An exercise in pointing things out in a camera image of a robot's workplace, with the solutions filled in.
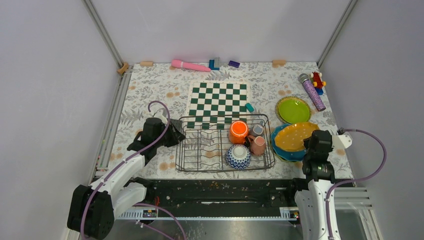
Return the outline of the orange dotted plate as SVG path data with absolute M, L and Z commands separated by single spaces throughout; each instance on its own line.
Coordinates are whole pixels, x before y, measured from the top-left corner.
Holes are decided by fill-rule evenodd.
M 305 150 L 304 140 L 312 136 L 313 131 L 320 130 L 317 124 L 299 122 L 280 130 L 273 138 L 275 145 L 286 152 Z

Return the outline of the blue grey mug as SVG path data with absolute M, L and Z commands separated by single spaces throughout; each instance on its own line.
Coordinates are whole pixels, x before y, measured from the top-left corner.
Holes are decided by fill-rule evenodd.
M 249 135 L 254 137 L 263 137 L 265 133 L 265 122 L 260 120 L 259 122 L 253 123 L 249 129 Z

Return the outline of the orange mug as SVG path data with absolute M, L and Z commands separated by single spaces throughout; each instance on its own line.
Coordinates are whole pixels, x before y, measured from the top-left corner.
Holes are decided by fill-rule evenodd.
M 249 134 L 249 127 L 245 121 L 236 120 L 229 127 L 228 138 L 232 144 L 242 145 L 245 143 L 245 138 Z

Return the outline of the blue white patterned bowl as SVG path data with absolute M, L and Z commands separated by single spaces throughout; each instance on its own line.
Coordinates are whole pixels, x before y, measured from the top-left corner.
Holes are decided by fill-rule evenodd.
M 226 163 L 235 170 L 246 169 L 252 160 L 249 149 L 242 144 L 232 145 L 224 155 Z

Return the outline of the pink mug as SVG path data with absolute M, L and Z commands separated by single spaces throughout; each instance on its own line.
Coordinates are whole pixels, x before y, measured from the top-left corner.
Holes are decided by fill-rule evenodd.
M 266 141 L 262 136 L 248 135 L 245 137 L 245 143 L 253 156 L 262 156 L 265 153 Z

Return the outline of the metal wire dish rack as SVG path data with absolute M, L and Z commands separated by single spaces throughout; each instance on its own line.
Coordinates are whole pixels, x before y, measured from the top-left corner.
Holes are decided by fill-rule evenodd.
M 270 142 L 269 118 L 265 114 L 225 114 L 212 116 L 180 117 L 179 131 L 185 139 L 176 147 L 176 168 L 181 172 L 218 173 L 231 171 L 266 170 L 275 165 Z M 230 141 L 230 127 L 243 121 L 248 128 L 263 128 L 264 153 L 255 156 L 248 153 L 246 160 L 238 163 L 229 160 L 235 144 Z

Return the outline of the plain lime green plate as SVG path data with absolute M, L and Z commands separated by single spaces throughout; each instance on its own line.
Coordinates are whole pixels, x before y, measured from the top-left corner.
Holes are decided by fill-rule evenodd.
M 288 124 L 308 122 L 311 118 L 309 105 L 296 97 L 281 99 L 276 105 L 276 112 Z

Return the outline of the teal dotted plate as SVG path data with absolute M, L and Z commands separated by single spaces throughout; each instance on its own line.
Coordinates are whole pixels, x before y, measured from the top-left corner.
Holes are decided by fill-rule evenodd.
M 301 151 L 295 151 L 295 152 L 288 152 L 285 150 L 282 150 L 281 148 L 277 147 L 276 142 L 275 142 L 275 137 L 277 136 L 277 134 L 282 131 L 284 128 L 290 126 L 290 124 L 286 123 L 283 125 L 280 125 L 278 127 L 275 128 L 275 130 L 271 133 L 270 137 L 270 143 L 272 145 L 272 149 L 273 152 L 279 157 L 279 158 L 284 158 L 286 160 L 291 160 L 291 161 L 299 161 L 301 162 L 304 158 L 304 155 L 306 153 L 306 150 L 301 150 Z

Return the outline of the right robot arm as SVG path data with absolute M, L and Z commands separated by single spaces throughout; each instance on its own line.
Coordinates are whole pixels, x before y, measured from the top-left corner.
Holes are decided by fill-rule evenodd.
M 333 186 L 336 183 L 333 165 L 328 161 L 333 151 L 332 135 L 327 130 L 314 130 L 304 140 L 300 187 L 287 191 L 287 201 L 297 206 L 305 240 L 340 240 L 336 220 Z

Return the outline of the lime green dotted plate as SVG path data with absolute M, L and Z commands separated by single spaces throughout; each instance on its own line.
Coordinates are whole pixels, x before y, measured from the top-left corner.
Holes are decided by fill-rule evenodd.
M 287 160 L 287 159 L 284 159 L 284 158 L 281 158 L 281 157 L 278 157 L 278 159 L 280 160 L 280 161 L 282 161 L 282 162 L 285 162 L 285 163 L 298 163 L 299 161 L 297 161 L 297 160 Z

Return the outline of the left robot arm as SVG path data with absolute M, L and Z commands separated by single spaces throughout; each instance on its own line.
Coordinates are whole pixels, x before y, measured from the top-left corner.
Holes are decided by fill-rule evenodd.
M 180 129 L 180 121 L 149 117 L 121 162 L 91 185 L 79 185 L 73 191 L 67 227 L 85 237 L 103 240 L 127 209 L 139 202 L 152 204 L 154 190 L 147 183 L 130 179 L 156 156 L 158 148 L 182 142 L 186 137 Z

